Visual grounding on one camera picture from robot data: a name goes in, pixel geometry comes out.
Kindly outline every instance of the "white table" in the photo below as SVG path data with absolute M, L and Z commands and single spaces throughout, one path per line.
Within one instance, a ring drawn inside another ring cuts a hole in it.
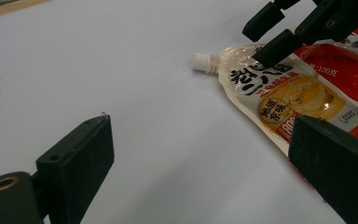
M 111 115 L 116 162 L 82 223 L 343 223 L 287 158 L 191 69 L 251 44 L 267 1 L 53 0 L 0 17 L 0 175 Z M 299 25 L 303 1 L 260 42 Z

